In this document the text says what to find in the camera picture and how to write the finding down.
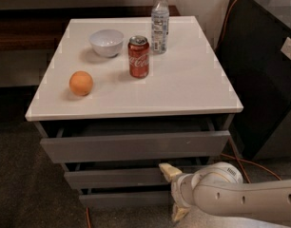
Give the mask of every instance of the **brown wooden shelf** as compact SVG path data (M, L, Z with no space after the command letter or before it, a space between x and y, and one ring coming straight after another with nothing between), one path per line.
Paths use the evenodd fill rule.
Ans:
M0 50L56 49L71 18L147 17L147 7L0 10ZM170 16L179 16L170 6Z

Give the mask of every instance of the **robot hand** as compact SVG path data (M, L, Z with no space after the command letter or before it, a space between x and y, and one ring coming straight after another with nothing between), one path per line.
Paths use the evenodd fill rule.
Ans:
M197 206L213 216L242 217L291 226L291 180L243 183L233 165L219 162L194 174L185 174L168 163L160 169L171 182L175 201L173 221Z

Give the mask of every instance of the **orange fruit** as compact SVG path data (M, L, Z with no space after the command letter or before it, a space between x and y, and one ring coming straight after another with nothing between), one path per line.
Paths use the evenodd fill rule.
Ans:
M69 80L69 88L72 93L78 96L85 96L93 86L92 77L85 71L76 71Z

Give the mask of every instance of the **white connector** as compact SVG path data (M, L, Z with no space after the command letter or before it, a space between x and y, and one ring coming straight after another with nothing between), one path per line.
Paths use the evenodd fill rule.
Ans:
M284 45L281 47L281 52L291 60L291 39L287 37Z

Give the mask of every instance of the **bowl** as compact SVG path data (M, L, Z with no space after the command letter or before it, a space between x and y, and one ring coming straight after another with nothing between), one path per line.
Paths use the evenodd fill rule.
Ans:
M116 29L102 29L89 36L93 50L103 57L115 57L123 48L124 34Z

